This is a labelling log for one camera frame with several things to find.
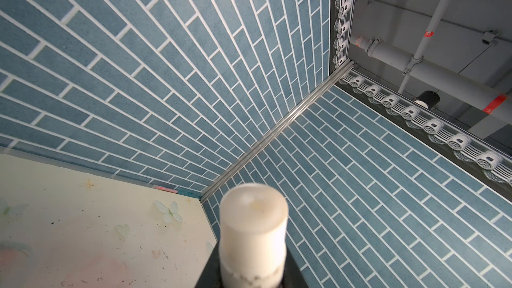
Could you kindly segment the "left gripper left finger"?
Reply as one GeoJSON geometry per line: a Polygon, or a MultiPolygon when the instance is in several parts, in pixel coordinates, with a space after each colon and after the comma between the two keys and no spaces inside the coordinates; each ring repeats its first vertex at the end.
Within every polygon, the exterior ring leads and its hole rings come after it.
{"type": "Polygon", "coordinates": [[[213,248],[207,263],[199,276],[195,288],[221,288],[219,244],[213,248]]]}

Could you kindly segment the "white glue stick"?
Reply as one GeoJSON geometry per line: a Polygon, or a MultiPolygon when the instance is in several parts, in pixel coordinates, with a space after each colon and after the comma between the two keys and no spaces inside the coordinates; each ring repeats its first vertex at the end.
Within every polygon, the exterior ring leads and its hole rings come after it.
{"type": "Polygon", "coordinates": [[[280,287],[289,207],[278,190],[259,183],[229,190],[220,205],[219,259],[224,287],[280,287]]]}

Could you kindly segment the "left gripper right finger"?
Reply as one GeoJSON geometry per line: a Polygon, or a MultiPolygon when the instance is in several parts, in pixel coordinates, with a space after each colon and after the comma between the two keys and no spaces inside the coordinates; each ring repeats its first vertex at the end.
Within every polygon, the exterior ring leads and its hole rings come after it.
{"type": "Polygon", "coordinates": [[[284,288],[308,288],[305,277],[301,273],[294,257],[292,256],[289,248],[287,248],[287,255],[285,259],[283,271],[283,287],[284,288]]]}

